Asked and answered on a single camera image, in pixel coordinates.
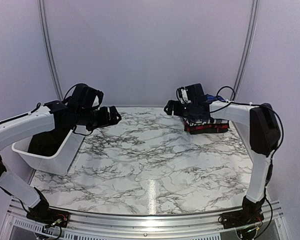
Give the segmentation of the red black shirt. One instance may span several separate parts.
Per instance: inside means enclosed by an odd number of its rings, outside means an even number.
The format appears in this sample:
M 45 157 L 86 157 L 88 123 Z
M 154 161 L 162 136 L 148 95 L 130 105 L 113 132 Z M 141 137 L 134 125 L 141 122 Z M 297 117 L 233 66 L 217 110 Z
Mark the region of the red black shirt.
M 229 128 L 230 125 L 228 123 L 193 125 L 184 121 L 184 131 L 191 135 L 226 133 Z

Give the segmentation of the blue plaid long sleeve shirt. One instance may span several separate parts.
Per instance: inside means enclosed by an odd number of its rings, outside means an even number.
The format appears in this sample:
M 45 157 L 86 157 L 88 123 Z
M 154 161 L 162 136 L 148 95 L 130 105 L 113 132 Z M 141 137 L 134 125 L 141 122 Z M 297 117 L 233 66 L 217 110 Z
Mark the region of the blue plaid long sleeve shirt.
M 221 101 L 225 102 L 226 100 L 220 96 L 220 95 L 211 95 L 211 94 L 206 94 L 205 99 L 207 102 L 215 102 L 215 101 Z

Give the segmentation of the black white checked shirt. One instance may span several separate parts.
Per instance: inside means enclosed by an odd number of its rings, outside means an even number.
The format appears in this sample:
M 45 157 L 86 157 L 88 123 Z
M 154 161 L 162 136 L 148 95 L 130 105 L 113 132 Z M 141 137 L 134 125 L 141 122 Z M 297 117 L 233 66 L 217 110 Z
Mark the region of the black white checked shirt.
M 228 125 L 229 121 L 224 119 L 209 119 L 209 120 L 189 120 L 187 118 L 184 118 L 183 121 L 189 125 L 190 127 L 194 126 L 203 126 L 203 125 Z

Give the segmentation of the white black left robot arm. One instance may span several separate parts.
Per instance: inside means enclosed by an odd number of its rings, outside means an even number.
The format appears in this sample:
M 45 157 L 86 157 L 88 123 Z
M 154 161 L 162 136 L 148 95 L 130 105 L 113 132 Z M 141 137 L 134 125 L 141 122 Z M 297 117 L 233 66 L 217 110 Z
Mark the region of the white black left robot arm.
M 115 106 L 84 108 L 71 106 L 61 101 L 51 101 L 38 105 L 30 112 L 0 121 L 0 151 L 6 147 L 33 137 L 43 132 L 50 132 L 59 128 L 74 129 L 84 126 L 88 131 L 97 128 L 114 126 L 122 117 Z M 0 188 L 28 206 L 27 218 L 48 223 L 58 215 L 52 211 L 47 199 L 35 187 L 31 187 L 15 172 L 5 166 L 0 155 Z

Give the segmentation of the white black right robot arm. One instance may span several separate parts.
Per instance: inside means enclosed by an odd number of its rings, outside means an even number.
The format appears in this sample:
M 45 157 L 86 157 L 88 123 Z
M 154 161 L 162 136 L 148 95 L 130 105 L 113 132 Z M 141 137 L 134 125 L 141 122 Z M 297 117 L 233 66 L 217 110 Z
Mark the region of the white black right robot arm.
M 230 100 L 206 100 L 181 103 L 169 100 L 164 112 L 189 120 L 226 120 L 244 125 L 248 131 L 248 152 L 252 159 L 252 172 L 242 209 L 224 212 L 220 222 L 225 229 L 250 225 L 263 220 L 262 205 L 273 171 L 273 156 L 283 138 L 283 126 L 269 103 L 238 103 Z

